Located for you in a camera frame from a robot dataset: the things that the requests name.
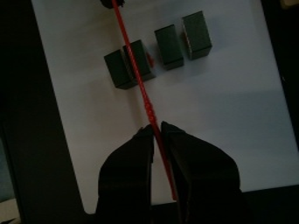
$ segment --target dark background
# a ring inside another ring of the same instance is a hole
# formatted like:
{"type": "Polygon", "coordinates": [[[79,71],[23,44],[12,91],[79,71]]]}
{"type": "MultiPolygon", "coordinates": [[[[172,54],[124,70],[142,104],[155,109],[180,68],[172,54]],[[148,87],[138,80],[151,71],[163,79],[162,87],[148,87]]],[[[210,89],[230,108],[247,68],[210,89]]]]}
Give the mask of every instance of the dark background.
{"type": "MultiPolygon", "coordinates": [[[[262,0],[299,143],[299,8],[262,0]]],[[[91,223],[80,194],[31,0],[0,2],[0,137],[23,223],[91,223]]],[[[299,223],[299,186],[246,192],[256,223],[299,223]]],[[[154,207],[176,223],[175,204],[154,207]]]]}

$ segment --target white table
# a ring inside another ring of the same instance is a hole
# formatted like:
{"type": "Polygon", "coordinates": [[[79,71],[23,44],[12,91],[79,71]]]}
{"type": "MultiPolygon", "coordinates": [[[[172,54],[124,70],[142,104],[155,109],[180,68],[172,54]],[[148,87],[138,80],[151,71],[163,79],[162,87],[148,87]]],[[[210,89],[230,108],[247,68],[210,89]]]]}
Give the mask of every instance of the white table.
{"type": "MultiPolygon", "coordinates": [[[[113,88],[104,55],[123,46],[112,10],[99,0],[32,0],[51,80],[87,213],[97,203],[108,154],[148,124],[138,87],[113,88]]],[[[220,147],[236,160],[242,191],[299,184],[299,156],[264,14],[254,0],[127,0],[132,41],[152,54],[144,85],[159,118],[220,147]],[[155,30],[203,11],[210,56],[164,71],[155,30]]],[[[160,155],[154,156],[154,204],[171,201],[160,155]]]]}

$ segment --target small box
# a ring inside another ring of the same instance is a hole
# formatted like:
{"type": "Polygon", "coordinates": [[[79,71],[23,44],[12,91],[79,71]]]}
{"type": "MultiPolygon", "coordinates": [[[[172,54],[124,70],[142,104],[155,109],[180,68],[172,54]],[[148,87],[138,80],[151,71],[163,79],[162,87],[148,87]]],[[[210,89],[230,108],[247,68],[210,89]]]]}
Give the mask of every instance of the small box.
{"type": "Polygon", "coordinates": [[[107,69],[116,88],[128,89],[136,85],[134,80],[134,75],[127,67],[124,61],[123,53],[120,50],[116,50],[107,56],[104,56],[107,62],[107,69]]]}
{"type": "MultiPolygon", "coordinates": [[[[131,59],[128,57],[127,47],[123,46],[123,48],[124,48],[124,52],[126,52],[126,60],[127,60],[128,67],[131,69],[131,73],[135,74],[131,59]]],[[[146,46],[140,39],[138,41],[135,41],[134,43],[131,43],[131,48],[134,51],[136,65],[139,68],[142,79],[143,79],[143,81],[148,81],[155,77],[155,75],[152,74],[152,71],[151,71],[152,65],[151,65],[151,61],[150,61],[150,54],[146,50],[146,46]]]]}
{"type": "Polygon", "coordinates": [[[190,58],[195,60],[210,54],[211,37],[202,11],[182,18],[183,30],[190,51],[190,58]]]}
{"type": "Polygon", "coordinates": [[[155,38],[167,70],[183,66],[183,52],[174,24],[156,30],[155,38]]]}

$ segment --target red cable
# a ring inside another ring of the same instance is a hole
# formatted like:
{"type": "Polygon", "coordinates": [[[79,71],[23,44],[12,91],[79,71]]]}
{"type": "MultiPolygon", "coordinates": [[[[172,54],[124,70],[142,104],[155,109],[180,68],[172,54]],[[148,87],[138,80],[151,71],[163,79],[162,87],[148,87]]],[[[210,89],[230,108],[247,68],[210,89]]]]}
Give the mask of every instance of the red cable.
{"type": "Polygon", "coordinates": [[[166,156],[166,152],[164,152],[164,143],[163,143],[163,138],[162,138],[162,132],[160,132],[159,126],[156,124],[155,109],[154,109],[154,105],[151,103],[151,100],[148,98],[147,92],[146,92],[146,86],[144,86],[142,75],[140,75],[139,68],[138,68],[138,65],[136,65],[136,58],[135,58],[135,55],[134,55],[134,51],[132,51],[128,36],[127,36],[127,29],[126,29],[123,18],[121,18],[119,9],[117,9],[117,0],[112,0],[112,4],[113,4],[113,8],[115,8],[115,13],[116,13],[116,20],[117,20],[120,31],[123,33],[123,38],[124,38],[124,41],[126,41],[126,49],[127,49],[128,56],[130,56],[130,59],[131,59],[131,63],[132,63],[134,70],[135,70],[135,77],[136,77],[136,81],[138,81],[138,86],[140,87],[140,92],[142,92],[143,99],[144,99],[144,110],[146,110],[146,113],[147,113],[148,121],[150,121],[150,123],[152,125],[152,128],[154,128],[154,137],[155,137],[158,147],[159,147],[159,150],[160,150],[160,153],[162,153],[163,166],[164,166],[164,169],[166,169],[167,178],[168,178],[170,185],[171,185],[171,188],[172,188],[172,199],[176,200],[171,166],[170,166],[170,163],[167,161],[167,156],[166,156]]]}

